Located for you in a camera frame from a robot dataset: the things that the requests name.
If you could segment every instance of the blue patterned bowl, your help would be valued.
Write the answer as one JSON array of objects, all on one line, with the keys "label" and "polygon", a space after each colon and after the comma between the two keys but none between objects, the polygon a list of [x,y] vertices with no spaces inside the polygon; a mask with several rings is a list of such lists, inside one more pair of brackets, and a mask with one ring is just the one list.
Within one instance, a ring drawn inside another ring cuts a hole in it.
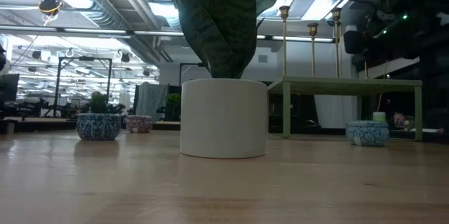
[{"label": "blue patterned bowl", "polygon": [[352,145],[383,146],[389,140],[388,123],[352,121],[346,123],[346,139]]},{"label": "blue patterned bowl", "polygon": [[82,140],[115,140],[121,129],[117,114],[80,114],[76,131]]}]

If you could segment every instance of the metal frame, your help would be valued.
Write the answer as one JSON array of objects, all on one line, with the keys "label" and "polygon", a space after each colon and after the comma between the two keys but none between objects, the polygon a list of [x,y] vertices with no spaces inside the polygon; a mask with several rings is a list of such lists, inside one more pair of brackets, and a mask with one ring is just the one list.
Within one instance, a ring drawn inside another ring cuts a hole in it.
[{"label": "metal frame", "polygon": [[[83,58],[86,57],[60,57],[59,58],[59,63],[58,63],[58,75],[56,77],[56,90],[55,90],[55,102],[53,103],[53,117],[56,117],[56,107],[58,106],[58,96],[59,96],[59,85],[60,85],[60,77],[61,77],[61,71],[65,68],[66,65],[62,66],[62,61],[63,60],[69,60],[69,63],[71,63],[71,61],[78,59],[78,60],[82,60]],[[107,101],[109,102],[109,88],[111,86],[111,73],[112,73],[112,59],[111,58],[88,58],[89,60],[106,60],[109,62],[109,72],[107,75]]]}]

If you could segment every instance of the pink pot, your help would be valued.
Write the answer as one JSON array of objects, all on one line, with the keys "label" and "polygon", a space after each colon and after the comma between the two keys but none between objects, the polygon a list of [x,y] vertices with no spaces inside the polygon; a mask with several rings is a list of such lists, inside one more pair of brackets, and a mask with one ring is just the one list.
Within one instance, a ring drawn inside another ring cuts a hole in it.
[{"label": "pink pot", "polygon": [[153,129],[150,116],[130,115],[126,117],[126,128],[131,133],[149,133]]}]

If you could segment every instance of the wooden table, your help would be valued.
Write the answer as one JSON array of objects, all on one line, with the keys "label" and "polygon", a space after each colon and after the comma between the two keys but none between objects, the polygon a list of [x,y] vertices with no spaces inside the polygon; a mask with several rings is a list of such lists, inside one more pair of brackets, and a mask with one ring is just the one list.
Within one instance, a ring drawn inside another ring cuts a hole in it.
[{"label": "wooden table", "polygon": [[180,154],[179,131],[0,136],[1,224],[447,224],[449,145],[270,136],[267,155]]},{"label": "wooden table", "polygon": [[415,140],[422,140],[422,82],[417,80],[287,77],[268,86],[269,93],[283,95],[283,137],[290,137],[290,95],[376,95],[415,92]]}]

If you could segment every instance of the brass candlestick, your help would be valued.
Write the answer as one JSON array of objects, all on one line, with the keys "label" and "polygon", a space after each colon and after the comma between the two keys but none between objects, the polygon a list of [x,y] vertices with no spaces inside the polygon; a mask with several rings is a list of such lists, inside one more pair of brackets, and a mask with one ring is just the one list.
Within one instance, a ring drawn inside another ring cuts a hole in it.
[{"label": "brass candlestick", "polygon": [[332,11],[332,20],[334,21],[334,30],[335,30],[335,53],[337,55],[337,78],[340,77],[340,28],[342,23],[340,22],[340,18],[342,17],[342,9],[334,8]]},{"label": "brass candlestick", "polygon": [[311,75],[315,77],[315,37],[318,33],[318,23],[310,23],[307,26],[311,36]]},{"label": "brass candlestick", "polygon": [[365,61],[365,79],[368,79],[368,64]]},{"label": "brass candlestick", "polygon": [[279,7],[281,11],[281,18],[283,20],[283,75],[287,75],[287,18],[288,11],[290,10],[290,6],[281,6]]}]

